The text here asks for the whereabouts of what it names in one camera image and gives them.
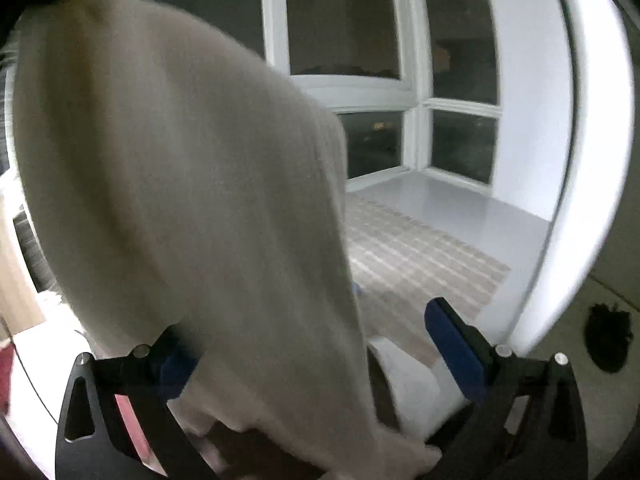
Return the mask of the plaid bed sheet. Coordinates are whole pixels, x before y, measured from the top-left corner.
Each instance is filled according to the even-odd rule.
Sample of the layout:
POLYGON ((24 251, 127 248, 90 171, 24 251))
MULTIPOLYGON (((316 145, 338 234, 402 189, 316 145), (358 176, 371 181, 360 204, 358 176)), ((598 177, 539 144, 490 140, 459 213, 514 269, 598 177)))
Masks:
POLYGON ((346 234, 364 331, 428 368, 438 352, 424 327, 426 304, 445 298, 471 322, 510 273, 479 249, 357 194, 346 197, 346 234))

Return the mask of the white window frame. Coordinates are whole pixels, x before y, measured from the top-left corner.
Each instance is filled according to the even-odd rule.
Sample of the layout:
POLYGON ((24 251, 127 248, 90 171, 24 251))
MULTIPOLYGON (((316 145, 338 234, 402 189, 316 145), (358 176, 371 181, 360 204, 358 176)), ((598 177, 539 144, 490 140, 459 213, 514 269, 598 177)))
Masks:
POLYGON ((260 0, 266 60, 344 125, 349 173, 494 186, 502 115, 490 0, 260 0))

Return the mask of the cream knit sweater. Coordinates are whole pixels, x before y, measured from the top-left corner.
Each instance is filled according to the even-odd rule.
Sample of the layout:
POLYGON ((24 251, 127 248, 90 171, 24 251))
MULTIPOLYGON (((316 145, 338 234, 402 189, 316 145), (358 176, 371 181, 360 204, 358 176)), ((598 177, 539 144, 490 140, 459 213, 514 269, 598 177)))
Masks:
POLYGON ((258 429, 346 479, 439 452, 376 417, 344 240, 341 122, 219 29, 150 0, 58 0, 17 26, 12 139, 49 266, 121 356, 177 325, 171 411, 258 429))

